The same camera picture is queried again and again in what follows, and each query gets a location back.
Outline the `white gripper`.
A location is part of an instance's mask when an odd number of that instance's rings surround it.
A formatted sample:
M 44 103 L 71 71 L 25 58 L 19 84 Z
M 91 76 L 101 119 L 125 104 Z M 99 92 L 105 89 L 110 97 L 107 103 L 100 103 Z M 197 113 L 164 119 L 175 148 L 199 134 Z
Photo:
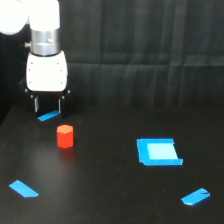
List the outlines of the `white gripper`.
M 29 94 L 38 92 L 53 92 L 63 94 L 58 100 L 58 110 L 62 118 L 66 117 L 67 93 L 76 87 L 68 76 L 65 53 L 41 57 L 28 54 L 26 76 L 19 82 L 19 87 Z M 39 116 L 39 96 L 31 95 L 32 108 L 36 117 Z

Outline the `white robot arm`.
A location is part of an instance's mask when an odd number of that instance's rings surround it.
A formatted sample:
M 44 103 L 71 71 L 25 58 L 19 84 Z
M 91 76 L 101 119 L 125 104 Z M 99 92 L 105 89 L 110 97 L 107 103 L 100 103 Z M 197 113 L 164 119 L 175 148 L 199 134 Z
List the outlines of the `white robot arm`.
M 0 33 L 15 35 L 29 25 L 31 40 L 24 46 L 26 76 L 21 88 L 39 112 L 39 92 L 59 93 L 58 113 L 65 116 L 66 96 L 75 89 L 68 76 L 65 53 L 60 47 L 60 5 L 58 0 L 0 0 Z

